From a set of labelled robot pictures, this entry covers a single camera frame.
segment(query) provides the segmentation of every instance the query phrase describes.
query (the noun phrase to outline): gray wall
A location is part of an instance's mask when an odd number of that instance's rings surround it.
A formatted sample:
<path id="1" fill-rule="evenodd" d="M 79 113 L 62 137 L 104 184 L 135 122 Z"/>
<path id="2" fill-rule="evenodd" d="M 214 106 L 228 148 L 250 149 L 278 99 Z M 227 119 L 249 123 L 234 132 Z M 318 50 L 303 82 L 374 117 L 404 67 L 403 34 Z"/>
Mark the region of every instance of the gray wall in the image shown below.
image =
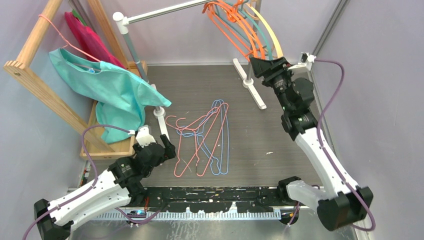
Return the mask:
<path id="1" fill-rule="evenodd" d="M 346 68 L 327 120 L 340 161 L 374 193 L 377 240 L 423 239 L 423 11 L 424 1 L 350 1 L 319 54 Z M 326 103 L 340 70 L 313 73 Z"/>
<path id="2" fill-rule="evenodd" d="M 188 1 L 103 0 L 102 4 L 115 32 L 119 33 L 112 20 L 114 12 L 131 17 Z M 262 0 L 261 14 L 278 37 L 284 55 L 297 61 L 300 52 L 314 49 L 337 2 Z M 247 63 L 202 10 L 203 5 L 200 5 L 132 23 L 129 33 L 140 58 L 148 64 L 223 64 L 232 63 L 233 58 Z M 117 35 L 127 51 L 124 40 Z"/>
<path id="3" fill-rule="evenodd" d="M 4 1 L 0 19 L 0 63 L 15 60 L 47 0 Z M 63 18 L 62 4 L 54 23 L 73 39 Z M 92 101 L 74 93 L 56 74 L 48 52 L 64 46 L 57 33 L 47 32 L 31 68 L 84 119 Z M 0 238 L 21 239 L 34 220 L 33 204 L 54 200 L 75 187 L 84 165 L 79 135 L 3 69 L 0 70 Z M 37 227 L 28 237 L 40 239 Z"/>

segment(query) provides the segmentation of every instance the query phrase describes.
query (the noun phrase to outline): robotic arm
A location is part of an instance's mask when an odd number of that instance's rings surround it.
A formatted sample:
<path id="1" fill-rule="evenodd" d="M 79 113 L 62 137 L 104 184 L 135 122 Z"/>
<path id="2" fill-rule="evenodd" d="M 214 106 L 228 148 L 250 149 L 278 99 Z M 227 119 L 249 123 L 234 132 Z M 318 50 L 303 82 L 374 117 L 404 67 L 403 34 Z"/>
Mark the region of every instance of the robotic arm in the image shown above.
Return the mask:
<path id="1" fill-rule="evenodd" d="M 315 56 L 308 53 L 303 53 L 296 65 L 291 65 L 284 57 L 276 60 L 250 58 L 255 77 L 263 77 L 262 84 L 273 88 L 278 98 L 284 111 L 281 124 L 285 132 L 305 152 L 325 189 L 316 189 L 293 176 L 278 182 L 277 194 L 282 201 L 298 201 L 315 210 L 324 227 L 333 231 L 363 220 L 367 215 L 345 182 L 356 189 L 368 207 L 373 193 L 369 187 L 360 187 L 346 172 L 325 141 L 322 131 L 324 147 L 345 181 L 340 178 L 318 142 L 317 120 L 310 111 L 314 100 L 313 83 L 303 77 L 292 80 L 293 74 L 310 71 L 314 60 Z"/>
<path id="2" fill-rule="evenodd" d="M 121 157 L 98 176 L 95 187 L 78 199 L 53 211 L 37 223 L 43 240 L 64 240 L 81 225 L 92 218 L 114 208 L 122 206 L 139 206 L 146 196 L 146 190 L 140 183 L 147 178 L 154 167 L 176 156 L 175 146 L 166 135 L 160 139 L 161 146 L 149 134 L 149 127 L 138 130 L 133 148 L 135 156 Z M 93 181 L 69 193 L 66 196 L 48 202 L 41 199 L 34 204 L 35 218 L 48 210 L 81 194 Z"/>

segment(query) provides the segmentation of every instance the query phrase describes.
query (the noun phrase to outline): wooden rack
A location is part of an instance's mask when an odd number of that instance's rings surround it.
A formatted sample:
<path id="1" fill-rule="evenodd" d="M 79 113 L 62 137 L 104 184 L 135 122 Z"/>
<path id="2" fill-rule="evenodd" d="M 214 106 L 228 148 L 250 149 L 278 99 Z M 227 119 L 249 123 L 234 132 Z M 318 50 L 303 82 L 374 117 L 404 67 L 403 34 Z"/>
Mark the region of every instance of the wooden rack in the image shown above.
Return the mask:
<path id="1" fill-rule="evenodd" d="M 48 19 L 53 19 L 63 0 L 49 0 L 42 14 Z M 124 66 L 134 74 L 138 71 L 134 62 L 128 61 L 122 51 L 121 46 L 112 30 L 110 22 L 100 3 L 100 0 L 88 0 L 88 3 L 94 13 L 106 40 L 108 41 L 113 54 L 124 64 Z M 29 92 L 36 96 L 41 102 L 67 122 L 75 131 L 82 134 L 83 131 L 91 125 L 98 124 L 96 119 L 96 104 L 94 101 L 88 122 L 85 122 L 60 96 L 58 96 L 39 76 L 37 76 L 30 65 L 36 55 L 41 42 L 49 29 L 49 22 L 39 17 L 34 28 L 26 39 L 16 60 L 10 60 L 3 66 L 14 79 L 22 84 Z M 142 62 L 144 71 L 147 73 L 146 62 Z M 131 156 L 134 154 L 133 144 L 134 136 L 120 142 L 107 144 L 101 138 L 103 128 L 94 128 L 85 134 L 85 144 L 89 154 L 94 160 L 117 159 L 120 157 Z M 86 154 L 81 150 L 81 157 L 87 159 Z"/>

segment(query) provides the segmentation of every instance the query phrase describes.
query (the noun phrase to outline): teal garment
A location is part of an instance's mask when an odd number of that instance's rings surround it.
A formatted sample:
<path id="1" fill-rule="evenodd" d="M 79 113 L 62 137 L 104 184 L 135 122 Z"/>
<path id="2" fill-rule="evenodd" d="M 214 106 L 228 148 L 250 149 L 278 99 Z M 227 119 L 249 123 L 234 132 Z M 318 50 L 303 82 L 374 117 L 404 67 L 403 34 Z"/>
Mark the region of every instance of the teal garment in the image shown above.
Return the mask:
<path id="1" fill-rule="evenodd" d="M 145 106 L 171 105 L 147 82 L 121 67 L 104 61 L 92 62 L 63 48 L 49 55 L 57 73 L 72 90 L 98 101 L 95 115 L 100 124 L 137 130 L 145 123 Z M 101 136 L 108 144 L 128 137 L 127 133 L 108 127 Z"/>

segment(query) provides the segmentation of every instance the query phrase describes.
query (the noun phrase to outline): red cloth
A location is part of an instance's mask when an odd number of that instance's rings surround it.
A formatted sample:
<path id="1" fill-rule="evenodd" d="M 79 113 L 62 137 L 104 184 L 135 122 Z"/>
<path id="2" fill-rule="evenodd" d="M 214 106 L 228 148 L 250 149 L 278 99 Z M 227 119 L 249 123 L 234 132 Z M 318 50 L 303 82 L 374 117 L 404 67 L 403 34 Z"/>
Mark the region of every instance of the red cloth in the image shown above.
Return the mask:
<path id="1" fill-rule="evenodd" d="M 81 46 L 81 50 L 100 61 L 111 63 L 125 69 L 124 65 L 108 51 L 99 35 L 97 35 L 90 27 L 84 26 L 80 20 L 72 14 L 72 12 L 65 12 L 65 20 L 72 34 Z M 90 61 L 96 62 L 89 56 L 85 57 Z"/>

